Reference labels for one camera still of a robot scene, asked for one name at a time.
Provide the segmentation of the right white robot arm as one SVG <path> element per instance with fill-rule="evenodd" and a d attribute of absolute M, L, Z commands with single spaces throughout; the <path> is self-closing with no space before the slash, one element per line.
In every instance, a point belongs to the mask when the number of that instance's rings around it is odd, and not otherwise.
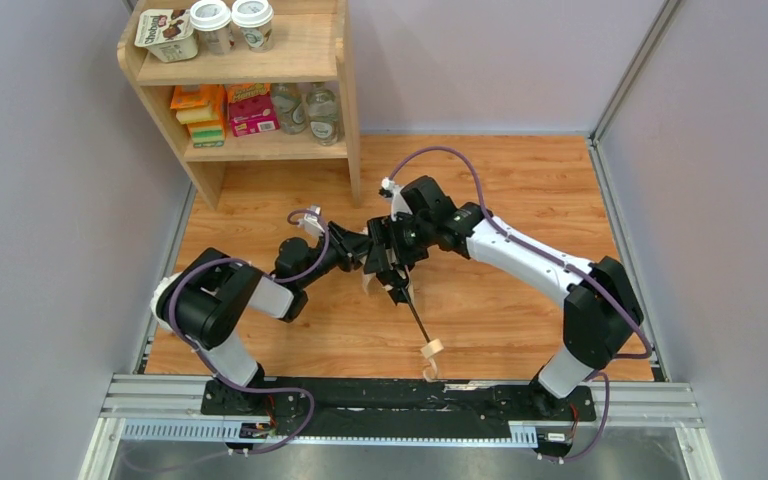
<path fill-rule="evenodd" d="M 391 211 L 367 223 L 372 240 L 364 274 L 395 303 L 411 301 L 410 273 L 437 247 L 493 266 L 543 293 L 562 310 L 562 345 L 535 377 L 544 395 L 567 397 L 605 368 L 644 320 L 623 265 L 576 257 L 528 237 L 476 203 L 456 207 L 437 182 L 381 182 Z"/>

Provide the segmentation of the beige folding umbrella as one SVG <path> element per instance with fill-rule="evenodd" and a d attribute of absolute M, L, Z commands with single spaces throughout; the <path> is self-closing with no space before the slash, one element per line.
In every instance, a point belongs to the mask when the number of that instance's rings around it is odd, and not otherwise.
<path fill-rule="evenodd" d="M 389 295 L 394 304 L 406 304 L 425 340 L 420 353 L 427 365 L 422 370 L 426 382 L 439 381 L 440 369 L 436 356 L 443 352 L 442 342 L 431 338 L 415 305 L 414 288 L 410 278 L 410 267 L 398 264 L 393 252 L 383 246 L 373 246 L 363 261 L 362 288 L 366 294 L 371 292 L 372 280 L 376 279 L 381 288 Z"/>

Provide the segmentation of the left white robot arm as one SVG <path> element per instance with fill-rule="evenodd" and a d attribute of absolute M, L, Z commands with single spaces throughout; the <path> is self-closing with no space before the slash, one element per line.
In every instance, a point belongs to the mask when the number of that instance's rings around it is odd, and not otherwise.
<path fill-rule="evenodd" d="M 313 246 L 301 237 L 284 240 L 269 273 L 208 248 L 183 271 L 161 280 L 149 309 L 223 383 L 251 389 L 263 372 L 236 332 L 243 313 L 294 321 L 308 302 L 309 285 L 335 269 L 360 269 L 371 246 L 369 235 L 330 222 Z"/>

